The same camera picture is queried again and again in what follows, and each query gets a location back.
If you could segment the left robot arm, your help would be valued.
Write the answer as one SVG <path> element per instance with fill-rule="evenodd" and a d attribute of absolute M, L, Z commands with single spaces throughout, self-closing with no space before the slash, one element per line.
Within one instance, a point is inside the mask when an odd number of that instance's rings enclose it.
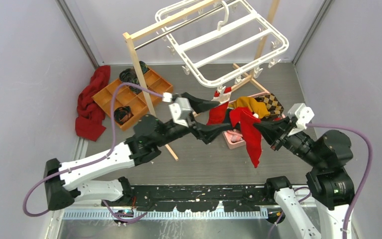
<path fill-rule="evenodd" d="M 97 181 L 96 178 L 148 163 L 161 154 L 160 147 L 187 134 L 192 134 L 205 144 L 211 143 L 218 135 L 230 130 L 232 125 L 223 122 L 202 124 L 195 120 L 193 114 L 226 105 L 229 99 L 229 93 L 223 93 L 211 101 L 193 97 L 189 93 L 164 93 L 164 100 L 171 100 L 171 120 L 161 122 L 154 115 L 145 115 L 134 126 L 134 135 L 112 149 L 77 161 L 48 160 L 44 172 L 48 210 L 64 209 L 74 202 L 86 200 L 129 205 L 133 194 L 126 178 L 107 182 Z"/>

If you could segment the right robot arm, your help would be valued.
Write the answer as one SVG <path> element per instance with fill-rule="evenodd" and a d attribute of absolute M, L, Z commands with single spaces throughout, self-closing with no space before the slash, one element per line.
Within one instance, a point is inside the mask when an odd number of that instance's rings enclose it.
<path fill-rule="evenodd" d="M 320 216 L 321 232 L 316 233 L 300 205 L 291 204 L 294 195 L 286 177 L 266 180 L 264 198 L 270 204 L 279 204 L 292 228 L 301 239 L 347 239 L 357 193 L 345 166 L 353 158 L 352 142 L 345 134 L 348 128 L 324 125 L 327 129 L 317 140 L 304 131 L 291 133 L 296 128 L 296 117 L 278 121 L 254 123 L 270 148 L 287 149 L 312 169 L 306 174 L 307 186 L 315 200 Z"/>

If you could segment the red santa sock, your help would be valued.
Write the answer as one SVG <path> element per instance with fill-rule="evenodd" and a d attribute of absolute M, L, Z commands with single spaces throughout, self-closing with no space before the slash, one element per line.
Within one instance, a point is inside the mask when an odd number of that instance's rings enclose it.
<path fill-rule="evenodd" d="M 253 116 L 248 108 L 239 107 L 233 109 L 229 113 L 232 126 L 235 128 L 237 124 L 240 125 L 240 132 L 243 139 L 246 141 L 246 150 L 255 168 L 260 163 L 262 155 L 262 135 L 253 126 L 255 123 L 260 123 L 260 119 Z"/>
<path fill-rule="evenodd" d="M 220 104 L 219 106 L 210 109 L 207 125 L 220 124 L 225 119 L 226 110 L 228 108 L 228 104 L 232 93 L 232 88 L 223 87 L 223 89 L 223 92 L 219 92 L 218 90 L 216 90 L 213 95 L 212 100 L 220 102 Z"/>

